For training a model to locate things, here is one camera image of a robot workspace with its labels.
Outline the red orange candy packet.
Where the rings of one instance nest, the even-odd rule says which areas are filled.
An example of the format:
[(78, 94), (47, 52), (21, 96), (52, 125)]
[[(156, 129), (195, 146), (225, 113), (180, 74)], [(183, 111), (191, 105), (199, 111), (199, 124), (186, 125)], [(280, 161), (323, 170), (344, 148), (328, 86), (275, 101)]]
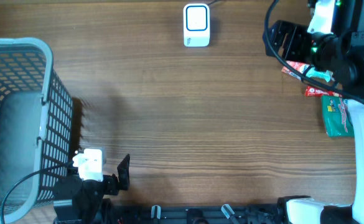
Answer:
[[(287, 61), (287, 63), (295, 70), (297, 70), (299, 73), (304, 73), (304, 71), (309, 67), (308, 64), (302, 63), (302, 62), (293, 62), (293, 61)], [(300, 76), (296, 75), (294, 72), (290, 71), (287, 67), (283, 67), (281, 70), (283, 73), (288, 74), (298, 80), (301, 80)]]

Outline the teal wet wipes packet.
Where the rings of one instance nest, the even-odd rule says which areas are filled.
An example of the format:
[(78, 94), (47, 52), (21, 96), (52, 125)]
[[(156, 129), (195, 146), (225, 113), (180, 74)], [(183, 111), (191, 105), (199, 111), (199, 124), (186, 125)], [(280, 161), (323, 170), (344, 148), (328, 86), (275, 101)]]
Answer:
[(317, 70), (316, 68), (311, 68), (307, 73), (306, 73), (306, 77), (308, 78), (319, 78), (319, 79), (323, 79), (326, 82), (330, 82), (330, 81), (334, 81), (335, 79), (333, 78), (333, 72), (331, 71), (320, 71)]

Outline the red Nescafe stick sachet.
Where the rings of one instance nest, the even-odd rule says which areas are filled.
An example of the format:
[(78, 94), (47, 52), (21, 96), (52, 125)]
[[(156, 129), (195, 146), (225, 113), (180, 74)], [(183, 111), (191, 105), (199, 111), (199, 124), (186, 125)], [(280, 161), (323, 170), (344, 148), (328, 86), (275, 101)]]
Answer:
[(334, 92), (334, 91), (324, 91), (320, 90), (318, 88), (307, 86), (305, 92), (305, 96), (314, 96), (314, 97), (321, 97), (321, 96), (335, 96), (335, 97), (341, 97), (340, 94)]

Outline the green 3M gloves bag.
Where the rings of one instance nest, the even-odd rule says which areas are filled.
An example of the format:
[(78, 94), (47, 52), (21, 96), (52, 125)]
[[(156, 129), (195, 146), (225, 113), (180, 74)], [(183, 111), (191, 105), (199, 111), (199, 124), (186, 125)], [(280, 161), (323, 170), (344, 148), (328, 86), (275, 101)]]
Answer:
[(323, 95), (322, 117), (325, 126), (325, 132), (330, 138), (353, 138), (353, 126), (348, 118), (346, 100), (336, 96)]

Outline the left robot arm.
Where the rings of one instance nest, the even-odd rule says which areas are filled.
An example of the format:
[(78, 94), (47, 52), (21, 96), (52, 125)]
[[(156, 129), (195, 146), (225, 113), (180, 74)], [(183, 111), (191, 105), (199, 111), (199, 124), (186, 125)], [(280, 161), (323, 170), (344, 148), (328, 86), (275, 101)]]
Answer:
[(54, 223), (122, 223), (115, 218), (115, 210), (105, 195), (117, 196), (129, 188), (130, 155), (117, 166), (118, 175), (105, 175), (102, 181), (82, 180), (69, 175), (56, 182), (53, 189)]

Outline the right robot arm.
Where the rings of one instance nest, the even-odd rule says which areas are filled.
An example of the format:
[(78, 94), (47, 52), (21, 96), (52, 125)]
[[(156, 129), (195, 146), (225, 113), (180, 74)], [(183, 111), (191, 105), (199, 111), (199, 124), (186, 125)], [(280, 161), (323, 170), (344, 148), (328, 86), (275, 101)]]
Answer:
[(316, 201), (307, 196), (279, 199), (285, 223), (364, 223), (364, 0), (309, 1), (308, 26), (288, 21), (264, 23), (266, 54), (287, 68), (303, 62), (320, 71), (331, 71), (330, 86), (300, 73), (309, 86), (333, 91), (347, 100), (353, 125), (356, 190), (351, 205)]

